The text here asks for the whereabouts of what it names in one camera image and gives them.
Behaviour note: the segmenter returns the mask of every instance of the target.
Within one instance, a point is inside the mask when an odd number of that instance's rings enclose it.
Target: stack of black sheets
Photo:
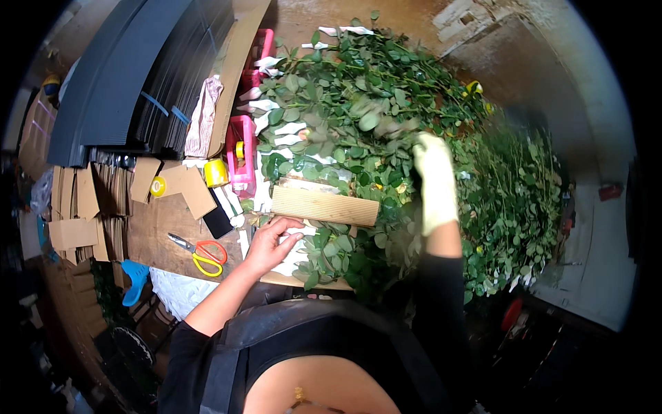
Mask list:
[[[73,73],[48,162],[84,166],[90,146],[180,158],[204,79],[228,34],[231,0],[123,0]]]

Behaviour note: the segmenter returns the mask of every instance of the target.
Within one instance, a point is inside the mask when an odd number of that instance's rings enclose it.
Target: black sleeve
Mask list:
[[[158,394],[159,413],[197,413],[205,390],[214,338],[182,322],[170,342],[170,361]]]
[[[414,288],[412,330],[453,399],[454,411],[473,407],[471,351],[464,319],[462,259],[423,254]]]

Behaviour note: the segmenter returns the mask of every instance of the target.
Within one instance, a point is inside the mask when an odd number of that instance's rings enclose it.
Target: wooden table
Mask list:
[[[133,215],[128,221],[128,256],[146,264],[192,278],[220,282],[243,261],[237,240],[239,232],[232,231],[218,240],[228,253],[223,273],[217,278],[202,274],[193,263],[191,253],[182,249],[167,236],[176,234],[190,243],[214,240],[204,221],[194,220],[187,210],[182,194],[151,199],[149,204],[133,203]]]
[[[234,0],[235,13],[241,12],[251,2]],[[402,1],[368,0],[364,2],[339,2],[330,5],[322,0],[310,0],[306,7],[301,2],[274,0],[271,2],[261,27],[270,27],[276,36],[285,38],[285,44],[292,47],[310,42],[310,36],[320,25],[337,26],[349,24],[352,17],[359,17],[365,26],[370,26],[370,12],[381,10],[378,20],[379,27],[393,27],[397,33],[405,33],[411,37],[410,44],[418,41],[435,53],[443,45],[437,37],[437,29],[432,24],[433,17],[442,11],[448,2],[437,0],[420,0],[416,7]],[[333,38],[322,35],[323,42],[334,43]],[[218,278],[209,278],[195,267],[190,253],[175,245],[167,237],[174,233],[189,242],[210,240],[212,236],[206,224],[193,220],[186,210],[186,202],[181,194],[172,195],[158,200],[150,200],[149,205],[134,202],[133,216],[129,220],[128,249],[129,258],[135,262],[154,266],[169,272],[191,276],[194,278],[220,282],[242,261],[241,249],[237,240],[238,231],[219,240],[228,253],[228,261],[223,266],[223,273]],[[303,285],[295,278],[270,272],[265,275],[264,282]],[[344,280],[325,286],[326,289],[349,289]]]

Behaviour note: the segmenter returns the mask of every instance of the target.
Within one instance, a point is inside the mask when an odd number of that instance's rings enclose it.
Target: gloved hand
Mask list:
[[[455,175],[452,155],[446,143],[428,132],[418,134],[414,145],[414,165],[423,178],[423,236],[439,225],[457,221]]]

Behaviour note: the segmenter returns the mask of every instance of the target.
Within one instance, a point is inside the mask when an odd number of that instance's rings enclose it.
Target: yellow tape roll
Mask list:
[[[166,192],[166,181],[161,177],[154,177],[150,185],[150,193],[156,197]]]
[[[235,147],[235,153],[237,154],[237,158],[244,157],[244,141],[237,142],[237,145]]]
[[[213,160],[205,164],[205,181],[207,187],[218,187],[230,182],[222,160]]]

